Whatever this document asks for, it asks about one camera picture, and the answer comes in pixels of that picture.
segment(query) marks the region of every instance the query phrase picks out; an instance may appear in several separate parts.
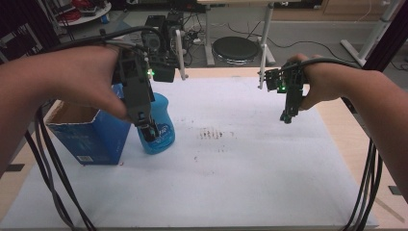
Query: round stool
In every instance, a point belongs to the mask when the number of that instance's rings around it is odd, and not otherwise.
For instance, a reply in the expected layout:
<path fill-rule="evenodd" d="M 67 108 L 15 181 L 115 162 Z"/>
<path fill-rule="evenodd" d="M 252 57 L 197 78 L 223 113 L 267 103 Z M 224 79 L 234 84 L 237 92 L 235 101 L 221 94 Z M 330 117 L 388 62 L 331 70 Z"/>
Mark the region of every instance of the round stool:
<path fill-rule="evenodd" d="M 228 64 L 248 64 L 258 55 L 258 46 L 240 37 L 219 38 L 213 43 L 213 54 Z"/>

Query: cardboard box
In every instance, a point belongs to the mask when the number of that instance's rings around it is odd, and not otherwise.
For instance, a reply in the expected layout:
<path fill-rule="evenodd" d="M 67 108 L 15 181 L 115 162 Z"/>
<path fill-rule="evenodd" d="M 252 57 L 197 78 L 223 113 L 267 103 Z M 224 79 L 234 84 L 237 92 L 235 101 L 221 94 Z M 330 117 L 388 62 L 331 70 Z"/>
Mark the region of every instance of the cardboard box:
<path fill-rule="evenodd" d="M 122 95 L 120 85 L 113 91 Z M 131 125 L 104 111 L 65 102 L 45 123 L 82 165 L 117 165 Z"/>

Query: human arm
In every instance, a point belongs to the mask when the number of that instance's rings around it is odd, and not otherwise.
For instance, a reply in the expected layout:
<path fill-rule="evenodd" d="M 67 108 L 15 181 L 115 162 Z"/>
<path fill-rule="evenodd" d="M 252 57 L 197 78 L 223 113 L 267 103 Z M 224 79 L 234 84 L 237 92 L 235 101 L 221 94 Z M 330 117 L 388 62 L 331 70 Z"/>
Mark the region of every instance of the human arm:
<path fill-rule="evenodd" d="M 85 46 L 0 65 L 0 178 L 38 107 L 48 99 L 102 109 L 126 118 L 111 90 L 118 51 Z"/>
<path fill-rule="evenodd" d="M 291 61 L 307 59 L 299 54 Z M 348 98 L 408 202 L 408 93 L 378 71 L 312 64 L 304 72 L 310 91 L 300 107 L 307 110 L 320 101 Z"/>

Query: blue bottle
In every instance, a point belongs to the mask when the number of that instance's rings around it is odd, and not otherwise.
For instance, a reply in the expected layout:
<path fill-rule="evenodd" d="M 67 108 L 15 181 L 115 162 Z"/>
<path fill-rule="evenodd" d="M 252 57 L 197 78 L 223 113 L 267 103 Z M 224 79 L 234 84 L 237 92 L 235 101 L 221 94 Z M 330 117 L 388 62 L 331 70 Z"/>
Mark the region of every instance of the blue bottle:
<path fill-rule="evenodd" d="M 138 127 L 141 145 L 147 154 L 157 154 L 170 147 L 175 140 L 174 127 L 167 113 L 168 99 L 154 92 L 155 101 L 151 103 L 151 116 L 157 124 L 159 137 L 154 141 L 146 141 Z"/>

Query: green led light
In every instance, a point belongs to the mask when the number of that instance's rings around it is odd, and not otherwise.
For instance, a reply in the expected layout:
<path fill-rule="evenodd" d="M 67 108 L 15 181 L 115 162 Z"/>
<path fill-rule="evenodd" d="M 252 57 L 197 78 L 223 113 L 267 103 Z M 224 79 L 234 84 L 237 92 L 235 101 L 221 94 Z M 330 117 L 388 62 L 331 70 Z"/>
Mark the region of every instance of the green led light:
<path fill-rule="evenodd" d="M 153 71 L 152 69 L 149 69 L 149 70 L 147 70 L 147 74 L 153 76 L 153 75 L 154 75 L 154 71 Z"/>

